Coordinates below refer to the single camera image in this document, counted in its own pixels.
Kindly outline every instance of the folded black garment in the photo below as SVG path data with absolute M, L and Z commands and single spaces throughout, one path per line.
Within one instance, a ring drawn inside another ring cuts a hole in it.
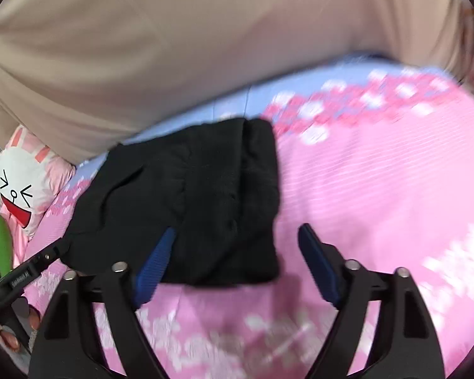
M 163 282 L 230 286 L 279 274 L 279 208 L 269 122 L 235 118 L 109 152 L 77 201 L 62 257 L 86 274 L 118 261 L 140 270 L 169 227 L 177 237 Z

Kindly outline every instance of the beige fabric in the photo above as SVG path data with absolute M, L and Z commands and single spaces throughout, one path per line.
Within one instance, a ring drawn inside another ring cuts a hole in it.
M 18 121 L 77 163 L 202 100 L 355 50 L 455 69 L 459 40 L 459 0 L 6 0 L 0 143 Z

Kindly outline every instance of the pink bedsheet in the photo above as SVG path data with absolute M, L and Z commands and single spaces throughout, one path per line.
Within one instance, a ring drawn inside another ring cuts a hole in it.
M 350 111 L 339 117 L 342 98 Z M 410 268 L 450 373 L 474 344 L 474 98 L 448 79 L 376 70 L 366 86 L 338 81 L 311 97 L 278 93 L 264 116 L 274 121 L 281 170 L 274 228 L 281 278 L 220 291 L 161 285 L 137 315 L 167 373 L 306 375 L 336 311 L 321 299 L 297 247 L 304 222 L 369 269 Z M 63 234 L 89 183 L 83 178 L 62 192 L 27 257 Z M 54 263 L 27 288 L 40 311 L 65 269 Z M 370 350 L 377 310 L 368 311 L 353 370 Z M 109 366 L 121 371 L 105 310 L 95 305 L 95 312 Z

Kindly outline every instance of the blue gripper pad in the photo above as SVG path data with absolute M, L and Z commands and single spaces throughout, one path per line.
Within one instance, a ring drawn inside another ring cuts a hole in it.
M 151 300 L 163 278 L 176 237 L 173 228 L 167 228 L 148 260 L 135 278 L 134 302 L 138 308 Z
M 323 299 L 327 302 L 339 308 L 343 299 L 343 293 L 340 292 L 339 288 L 340 281 L 338 278 L 340 276 L 324 253 L 321 247 L 321 241 L 309 224 L 304 224 L 299 228 L 298 241 L 300 251 L 304 256 L 304 260 L 311 271 L 321 296 L 323 296 Z M 326 247 L 336 250 L 336 248 L 331 245 L 326 245 Z

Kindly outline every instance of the bed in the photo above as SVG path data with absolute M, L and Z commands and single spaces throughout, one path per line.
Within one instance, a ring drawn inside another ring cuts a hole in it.
M 351 102 L 357 97 L 364 104 Z M 336 106 L 343 100 L 347 106 Z M 410 268 L 450 374 L 474 345 L 474 99 L 438 69 L 357 55 L 252 85 L 127 143 L 242 115 L 274 125 L 282 178 L 274 236 L 282 275 L 231 290 L 160 285 L 137 315 L 168 375 L 304 377 L 336 315 L 298 251 L 296 232 L 304 222 L 368 269 Z M 397 130 L 400 140 L 390 142 Z M 27 258 L 63 235 L 105 158 L 79 165 L 29 243 Z M 57 261 L 26 289 L 41 313 L 65 271 Z M 94 309 L 109 367 L 122 372 L 105 309 Z M 368 309 L 352 370 L 366 360 L 378 309 Z

